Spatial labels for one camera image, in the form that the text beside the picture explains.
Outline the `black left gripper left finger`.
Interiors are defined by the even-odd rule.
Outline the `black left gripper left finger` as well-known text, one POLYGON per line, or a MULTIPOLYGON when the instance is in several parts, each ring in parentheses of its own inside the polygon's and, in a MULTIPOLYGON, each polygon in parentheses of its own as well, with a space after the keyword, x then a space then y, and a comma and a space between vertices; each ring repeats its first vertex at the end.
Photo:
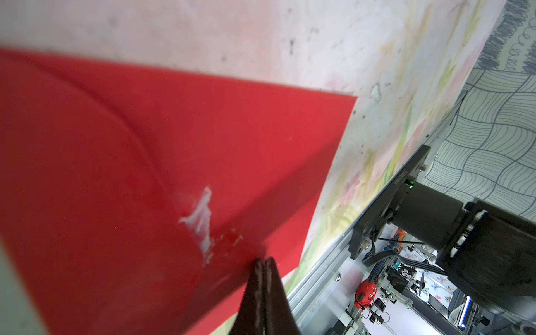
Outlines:
POLYGON ((230 335, 260 335, 265 328, 265 271, 262 258, 253 262, 230 335))

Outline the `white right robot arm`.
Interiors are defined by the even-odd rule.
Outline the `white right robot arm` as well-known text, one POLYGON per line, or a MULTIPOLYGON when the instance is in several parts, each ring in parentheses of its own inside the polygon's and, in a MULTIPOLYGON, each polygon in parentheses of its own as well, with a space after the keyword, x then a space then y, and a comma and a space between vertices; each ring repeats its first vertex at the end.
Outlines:
POLYGON ((411 182, 396 194, 394 224, 436 250, 435 263, 481 307, 535 321, 533 222, 411 182))

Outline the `red envelope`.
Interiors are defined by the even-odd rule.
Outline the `red envelope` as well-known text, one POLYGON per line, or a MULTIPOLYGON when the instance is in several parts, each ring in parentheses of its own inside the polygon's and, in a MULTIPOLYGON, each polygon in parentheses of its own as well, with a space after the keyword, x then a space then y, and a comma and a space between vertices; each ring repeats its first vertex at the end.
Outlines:
POLYGON ((1 51, 1 244, 51 334, 208 334, 300 262, 356 98, 1 51))

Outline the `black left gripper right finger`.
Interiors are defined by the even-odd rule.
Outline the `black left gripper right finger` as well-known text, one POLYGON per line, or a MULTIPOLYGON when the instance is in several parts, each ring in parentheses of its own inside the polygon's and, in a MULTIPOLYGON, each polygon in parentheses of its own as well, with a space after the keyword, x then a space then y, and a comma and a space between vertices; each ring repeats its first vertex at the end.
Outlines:
POLYGON ((274 258, 264 264, 265 333, 269 335, 301 332, 295 322, 274 258))

